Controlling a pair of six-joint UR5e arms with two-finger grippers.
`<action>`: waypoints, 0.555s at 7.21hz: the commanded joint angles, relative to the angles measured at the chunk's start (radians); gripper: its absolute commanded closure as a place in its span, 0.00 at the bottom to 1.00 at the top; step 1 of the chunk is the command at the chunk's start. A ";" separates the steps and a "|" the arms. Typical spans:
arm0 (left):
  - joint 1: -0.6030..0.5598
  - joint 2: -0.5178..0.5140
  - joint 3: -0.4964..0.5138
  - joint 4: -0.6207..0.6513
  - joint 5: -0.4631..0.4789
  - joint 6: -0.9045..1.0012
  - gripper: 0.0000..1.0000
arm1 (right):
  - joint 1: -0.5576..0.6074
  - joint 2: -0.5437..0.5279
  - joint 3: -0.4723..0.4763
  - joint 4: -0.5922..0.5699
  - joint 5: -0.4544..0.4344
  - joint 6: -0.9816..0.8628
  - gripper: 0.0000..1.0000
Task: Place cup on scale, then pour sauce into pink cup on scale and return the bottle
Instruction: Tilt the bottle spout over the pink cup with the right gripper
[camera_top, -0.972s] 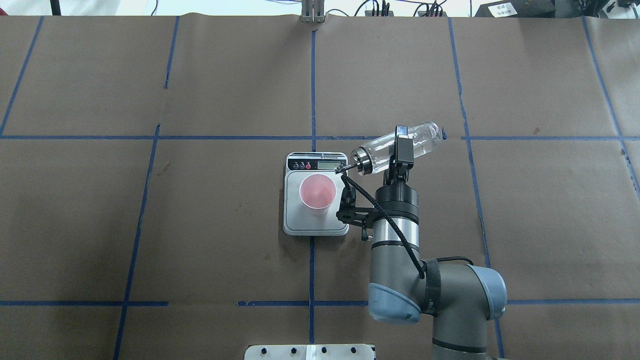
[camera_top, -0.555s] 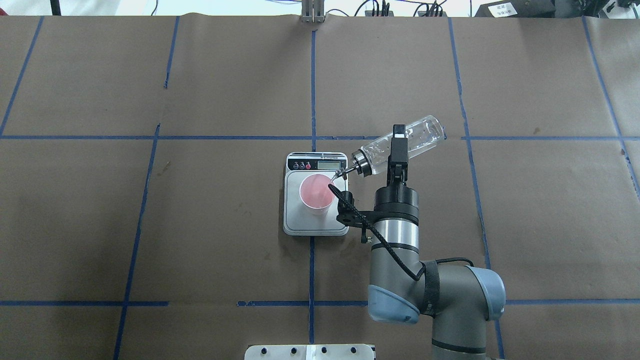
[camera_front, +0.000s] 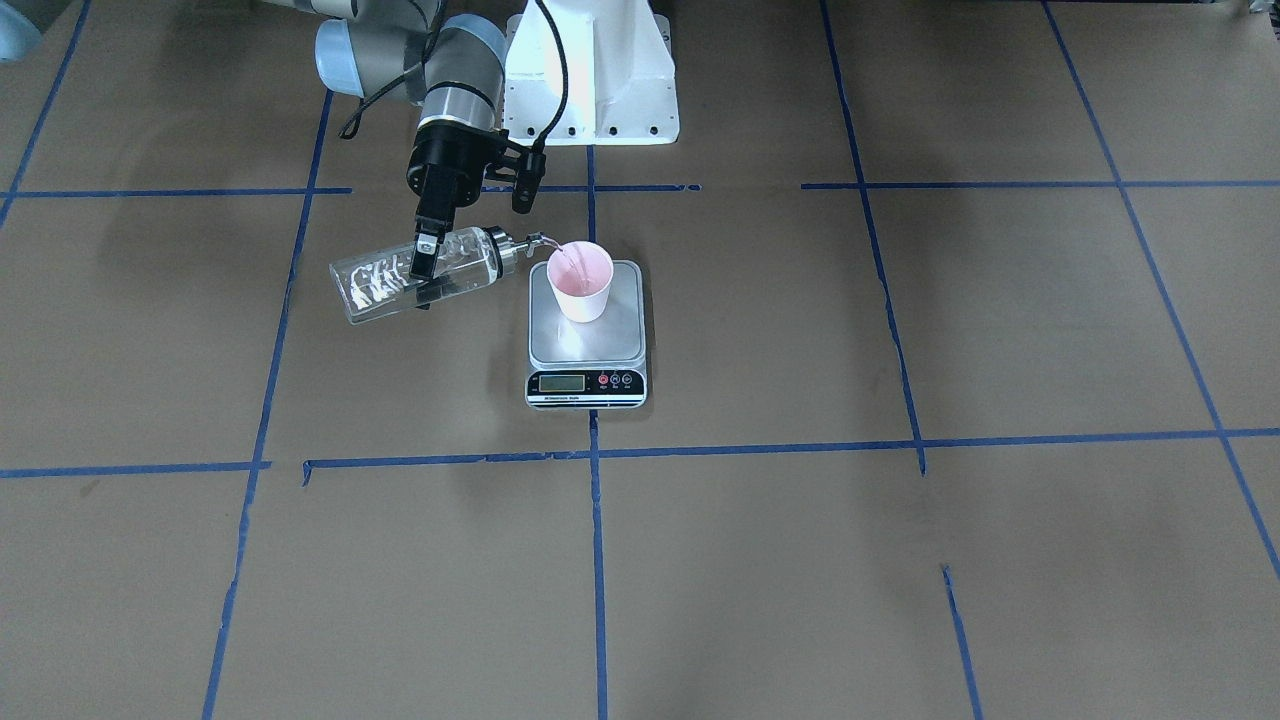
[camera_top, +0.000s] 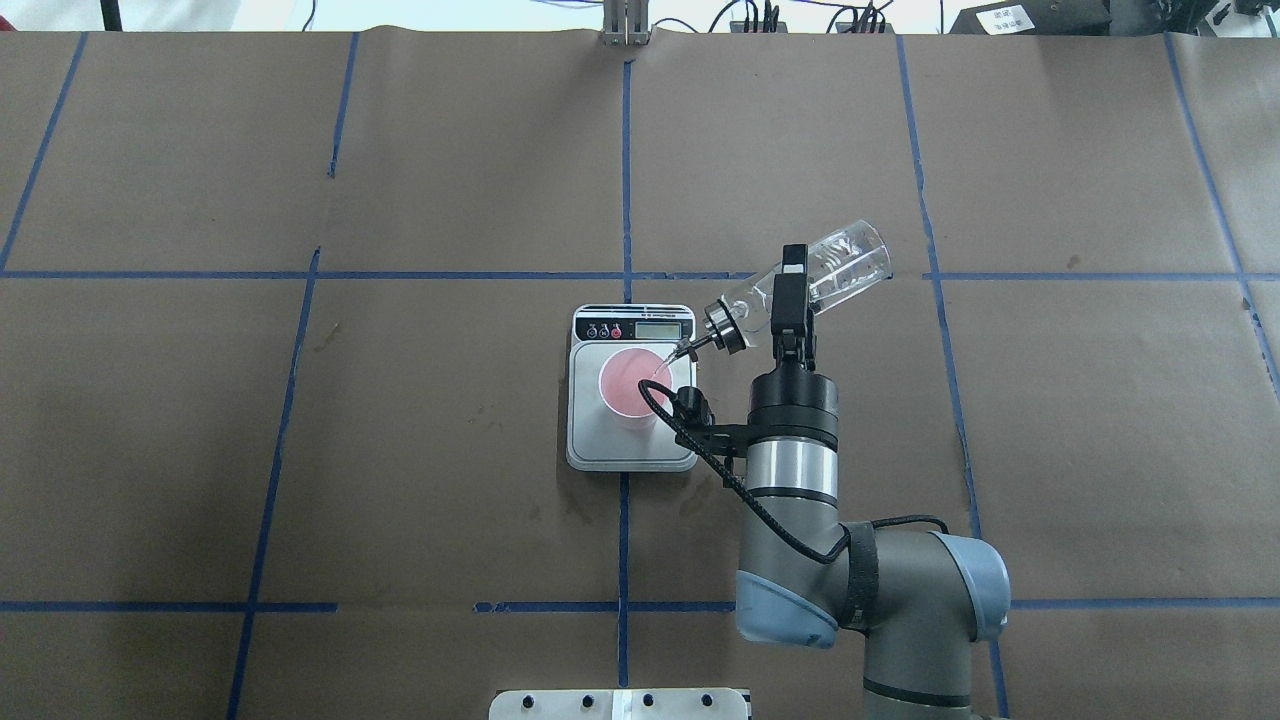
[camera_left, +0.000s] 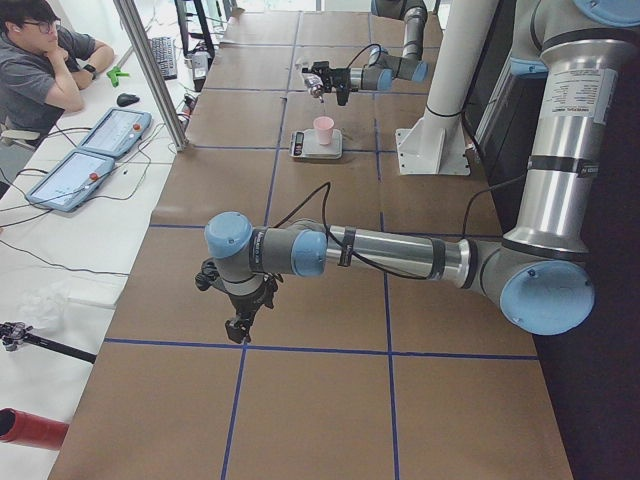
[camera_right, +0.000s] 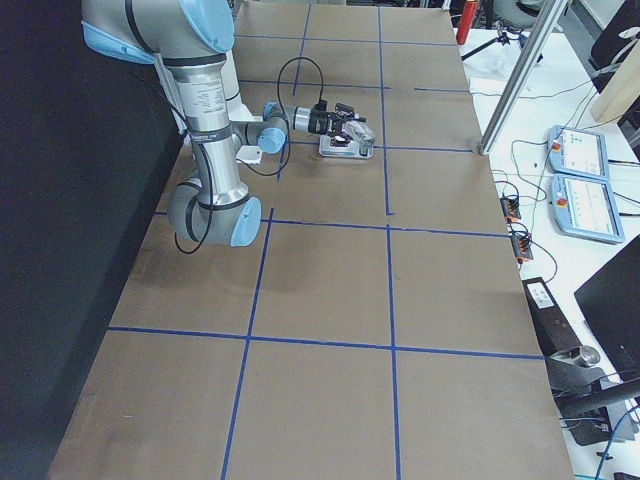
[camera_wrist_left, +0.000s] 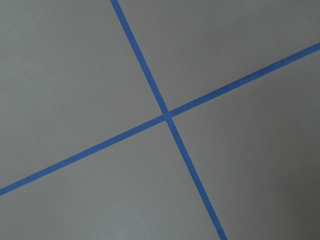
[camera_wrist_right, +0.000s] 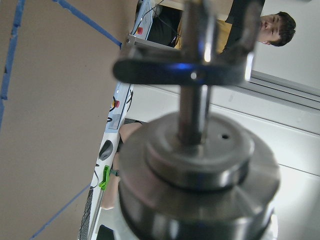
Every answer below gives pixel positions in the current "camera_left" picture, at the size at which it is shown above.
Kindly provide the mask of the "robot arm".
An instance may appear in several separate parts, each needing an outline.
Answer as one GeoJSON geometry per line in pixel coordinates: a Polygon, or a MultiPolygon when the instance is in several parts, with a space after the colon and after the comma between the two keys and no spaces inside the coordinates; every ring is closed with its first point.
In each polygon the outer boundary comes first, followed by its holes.
{"type": "MultiPolygon", "coordinates": [[[[459,117],[498,1],[452,5],[423,116],[396,131],[400,173],[458,175],[448,147],[462,134],[459,117]]],[[[311,68],[321,85],[313,97],[335,89],[386,90],[392,80],[417,80],[423,70],[423,1],[371,1],[371,13],[405,23],[403,54],[373,54],[358,73],[311,68]]],[[[312,277],[327,259],[366,266],[411,280],[445,280],[489,298],[511,323],[537,335],[564,333],[591,313],[595,291],[581,266],[588,249],[580,238],[599,152],[621,67],[639,50],[639,1],[516,1],[510,74],[545,78],[545,90],[524,174],[518,218],[500,243],[465,238],[456,243],[329,226],[325,218],[330,182],[318,187],[276,226],[254,227],[239,212],[223,212],[205,227],[211,258],[195,276],[201,291],[225,293],[235,308],[227,336],[250,341],[263,305],[273,308],[282,274],[312,277]],[[322,223],[289,220],[326,188],[322,223]]]]}
{"type": "Polygon", "coordinates": [[[333,68],[327,61],[302,65],[299,72],[309,94],[318,99],[334,93],[340,106],[346,105],[349,95],[357,91],[386,91],[396,79],[420,83],[426,79],[428,66],[423,61],[424,31],[428,19],[422,1],[373,1],[375,16],[400,20],[404,23],[402,54],[394,56],[378,43],[365,47],[368,62],[362,67],[348,64],[333,68]]]}

